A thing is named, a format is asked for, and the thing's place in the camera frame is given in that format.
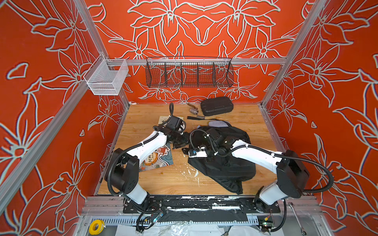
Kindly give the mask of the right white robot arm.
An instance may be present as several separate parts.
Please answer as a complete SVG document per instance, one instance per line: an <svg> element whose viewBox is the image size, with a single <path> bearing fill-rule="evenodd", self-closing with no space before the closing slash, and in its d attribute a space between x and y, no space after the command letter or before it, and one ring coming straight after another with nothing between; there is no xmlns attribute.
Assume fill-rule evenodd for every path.
<svg viewBox="0 0 378 236"><path fill-rule="evenodd" d="M329 169L309 159L299 158L295 152L273 152L260 147L253 146L242 140L236 140L231 136L221 139L220 144L212 135L204 135L205 140L210 144L211 150L207 157L231 157L246 160L247 162L259 165L277 175L277 180L270 185L260 188L255 196L257 207L265 207L274 204L277 200L284 200L288 197L299 199L305 193L320 193L329 190L334 184L334 177ZM319 189L305 189L310 177L304 163L310 163L322 169L328 176L326 186Z"/></svg>

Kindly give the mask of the silver wrench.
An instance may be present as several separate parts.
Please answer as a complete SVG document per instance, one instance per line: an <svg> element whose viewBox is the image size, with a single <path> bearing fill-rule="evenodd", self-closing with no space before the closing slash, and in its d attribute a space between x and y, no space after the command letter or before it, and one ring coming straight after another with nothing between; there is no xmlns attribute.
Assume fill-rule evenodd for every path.
<svg viewBox="0 0 378 236"><path fill-rule="evenodd" d="M295 210L295 208L294 208L294 204L293 204L293 202L289 202L289 207L290 207L291 210L293 211L294 217L295 217L295 219L296 219L296 221L297 221L297 223L298 223L298 225L299 225L299 227L300 227L301 234L302 234L303 236L307 236L307 232L306 232L306 230L304 229L304 227L303 227L303 225L302 225L302 223L301 223L301 221L300 221L300 219L299 219L299 217L298 217L298 214L297 214L297 212L296 212L296 210Z"/></svg>

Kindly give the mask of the black student backpack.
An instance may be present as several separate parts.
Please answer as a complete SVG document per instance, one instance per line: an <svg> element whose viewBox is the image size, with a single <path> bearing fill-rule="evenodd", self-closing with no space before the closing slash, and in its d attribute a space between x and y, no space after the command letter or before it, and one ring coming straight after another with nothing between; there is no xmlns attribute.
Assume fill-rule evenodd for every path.
<svg viewBox="0 0 378 236"><path fill-rule="evenodd" d="M182 148L182 152L188 155L190 149L198 150L210 144L206 135L233 136L234 140L242 140L250 144L247 132L236 127L209 127L200 126L192 132L192 140L188 147ZM250 161L236 158L231 155L208 155L207 158L189 158L188 163L202 174L210 177L215 182L231 193L238 195L243 193L242 182L251 180L256 175L256 165Z"/></svg>

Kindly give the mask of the silver metal flashlight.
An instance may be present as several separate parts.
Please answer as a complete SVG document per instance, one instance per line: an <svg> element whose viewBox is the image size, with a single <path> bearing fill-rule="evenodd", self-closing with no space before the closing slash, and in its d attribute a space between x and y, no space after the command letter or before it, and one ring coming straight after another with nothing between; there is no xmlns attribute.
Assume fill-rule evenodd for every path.
<svg viewBox="0 0 378 236"><path fill-rule="evenodd" d="M187 105L190 106L190 113L192 113L193 115L198 115L199 110L195 105L190 103L188 103Z"/></svg>

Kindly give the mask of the green Chinese history picture book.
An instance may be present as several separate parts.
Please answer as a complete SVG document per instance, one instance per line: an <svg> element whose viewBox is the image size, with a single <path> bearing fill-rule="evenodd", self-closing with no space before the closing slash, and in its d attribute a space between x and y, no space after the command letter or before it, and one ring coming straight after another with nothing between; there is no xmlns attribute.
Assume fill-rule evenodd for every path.
<svg viewBox="0 0 378 236"><path fill-rule="evenodd" d="M174 123L176 122L176 118L174 118L173 116L160 116L159 117L159 120L158 120L158 125L168 125L168 124L171 124L171 123Z"/></svg>

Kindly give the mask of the green circuit board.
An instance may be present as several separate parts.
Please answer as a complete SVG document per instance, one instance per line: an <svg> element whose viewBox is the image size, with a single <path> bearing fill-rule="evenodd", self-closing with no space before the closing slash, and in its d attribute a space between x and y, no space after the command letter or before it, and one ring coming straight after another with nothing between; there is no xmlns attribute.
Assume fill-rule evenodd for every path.
<svg viewBox="0 0 378 236"><path fill-rule="evenodd" d="M270 220L270 216L258 218L258 228L262 232L270 232L273 228L273 222Z"/></svg>

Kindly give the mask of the yellow tape roll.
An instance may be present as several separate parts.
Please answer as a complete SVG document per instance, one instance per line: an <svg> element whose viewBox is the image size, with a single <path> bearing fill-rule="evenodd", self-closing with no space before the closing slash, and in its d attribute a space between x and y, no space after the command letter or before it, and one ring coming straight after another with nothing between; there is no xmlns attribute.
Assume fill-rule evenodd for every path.
<svg viewBox="0 0 378 236"><path fill-rule="evenodd" d="M99 235L106 228L103 220L94 220L89 226L89 234L91 236Z"/></svg>

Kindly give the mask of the dragon cover picture book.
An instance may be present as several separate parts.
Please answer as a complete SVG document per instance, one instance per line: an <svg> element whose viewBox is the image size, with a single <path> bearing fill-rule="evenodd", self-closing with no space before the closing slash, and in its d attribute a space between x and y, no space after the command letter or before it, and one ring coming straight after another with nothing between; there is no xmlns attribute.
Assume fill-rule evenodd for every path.
<svg viewBox="0 0 378 236"><path fill-rule="evenodd" d="M170 144L155 150L140 165L139 172L150 171L173 165L173 157Z"/></svg>

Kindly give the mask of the black hard zip case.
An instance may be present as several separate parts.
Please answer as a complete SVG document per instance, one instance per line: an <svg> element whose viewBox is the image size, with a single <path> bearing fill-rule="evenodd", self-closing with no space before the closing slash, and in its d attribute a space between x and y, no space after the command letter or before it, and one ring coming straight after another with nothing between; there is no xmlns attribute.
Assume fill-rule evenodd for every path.
<svg viewBox="0 0 378 236"><path fill-rule="evenodd" d="M202 101L200 107L203 115L209 117L229 113L234 105L228 97L216 97Z"/></svg>

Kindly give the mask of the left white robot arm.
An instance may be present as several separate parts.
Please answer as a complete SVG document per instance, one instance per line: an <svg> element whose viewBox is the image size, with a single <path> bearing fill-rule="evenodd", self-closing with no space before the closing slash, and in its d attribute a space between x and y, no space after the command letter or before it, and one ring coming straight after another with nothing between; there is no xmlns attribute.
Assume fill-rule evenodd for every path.
<svg viewBox="0 0 378 236"><path fill-rule="evenodd" d="M153 131L138 144L126 149L117 149L109 161L104 176L109 193L124 197L140 206L145 204L149 194L138 182L140 164L154 151L169 143L176 148L184 147L189 143L189 133L171 131L165 134L161 131Z"/></svg>

